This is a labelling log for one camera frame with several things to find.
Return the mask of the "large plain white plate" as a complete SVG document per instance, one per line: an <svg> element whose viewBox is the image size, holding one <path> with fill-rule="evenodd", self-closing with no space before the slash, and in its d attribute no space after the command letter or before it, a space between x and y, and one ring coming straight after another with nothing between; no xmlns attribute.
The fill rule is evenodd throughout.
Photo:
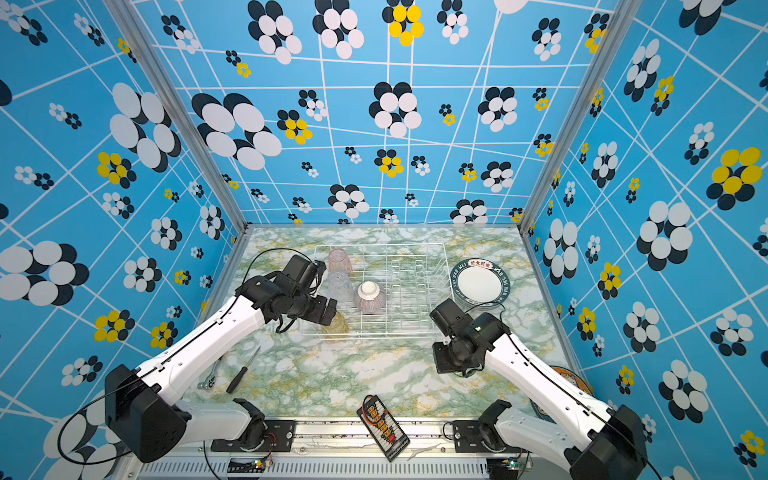
<svg viewBox="0 0 768 480"><path fill-rule="evenodd" d="M484 258L460 261L451 269L450 280L454 296L469 306L503 303L511 291L506 272Z"/></svg>

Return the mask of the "yellow transparent cup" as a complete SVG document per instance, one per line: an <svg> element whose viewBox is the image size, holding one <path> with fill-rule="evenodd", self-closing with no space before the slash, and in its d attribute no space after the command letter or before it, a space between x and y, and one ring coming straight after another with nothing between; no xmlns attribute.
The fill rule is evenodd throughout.
<svg viewBox="0 0 768 480"><path fill-rule="evenodd" d="M331 336L345 335L349 332L349 325L343 314L337 311L331 323L328 326L323 326L322 331L324 334Z"/></svg>

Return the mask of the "pink transparent plastic cup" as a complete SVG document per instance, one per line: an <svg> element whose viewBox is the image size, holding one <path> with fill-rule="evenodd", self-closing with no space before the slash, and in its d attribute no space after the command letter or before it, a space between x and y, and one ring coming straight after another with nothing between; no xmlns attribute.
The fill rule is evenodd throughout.
<svg viewBox="0 0 768 480"><path fill-rule="evenodd" d="M348 253L342 248L334 248L328 254L328 272L344 272L349 274L353 271L352 262Z"/></svg>

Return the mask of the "clear transparent cup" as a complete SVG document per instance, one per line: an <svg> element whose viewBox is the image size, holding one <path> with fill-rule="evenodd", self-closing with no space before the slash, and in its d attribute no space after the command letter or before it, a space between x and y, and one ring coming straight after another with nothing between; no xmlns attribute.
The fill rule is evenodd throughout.
<svg viewBox="0 0 768 480"><path fill-rule="evenodd" d="M330 298L339 303L352 302L355 295L355 288L345 271L334 271L329 274L326 291Z"/></svg>

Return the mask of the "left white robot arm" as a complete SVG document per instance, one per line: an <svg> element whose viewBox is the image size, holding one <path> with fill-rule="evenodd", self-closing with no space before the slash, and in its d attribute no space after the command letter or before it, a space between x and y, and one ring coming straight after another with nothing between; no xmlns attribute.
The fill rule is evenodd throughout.
<svg viewBox="0 0 768 480"><path fill-rule="evenodd" d="M245 280L224 305L182 339L137 367L119 365L105 378L105 424L143 463L179 445L223 440L246 451L266 442L264 414L250 401L203 407L187 389L245 337L272 321L328 326L336 300L317 295L326 265L293 256L280 271Z"/></svg>

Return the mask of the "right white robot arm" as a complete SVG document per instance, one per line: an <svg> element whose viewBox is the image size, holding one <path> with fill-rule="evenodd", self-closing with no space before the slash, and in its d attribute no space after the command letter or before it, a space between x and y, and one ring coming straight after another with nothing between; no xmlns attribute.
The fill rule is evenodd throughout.
<svg viewBox="0 0 768 480"><path fill-rule="evenodd" d="M497 400L478 419L484 447L501 453L518 447L567 471L573 479L637 479L651 462L644 426L630 408L612 409L547 365L498 317L462 310L453 300L430 317L444 336L433 344L440 374L469 377L492 371L543 408L533 418Z"/></svg>

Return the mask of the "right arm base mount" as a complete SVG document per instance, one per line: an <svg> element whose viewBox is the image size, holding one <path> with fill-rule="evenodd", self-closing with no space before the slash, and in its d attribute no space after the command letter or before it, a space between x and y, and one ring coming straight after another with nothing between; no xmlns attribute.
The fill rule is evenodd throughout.
<svg viewBox="0 0 768 480"><path fill-rule="evenodd" d="M457 453L495 453L490 438L490 426L479 420L454 420L450 423L449 437Z"/></svg>

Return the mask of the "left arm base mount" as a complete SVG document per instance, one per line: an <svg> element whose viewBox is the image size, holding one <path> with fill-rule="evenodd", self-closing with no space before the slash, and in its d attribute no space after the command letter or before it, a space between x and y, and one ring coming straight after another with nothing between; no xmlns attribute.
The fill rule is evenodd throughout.
<svg viewBox="0 0 768 480"><path fill-rule="evenodd" d="M266 419L250 425L238 439L213 440L210 449L214 452L228 453L290 452L296 434L296 427L296 420Z"/></svg>

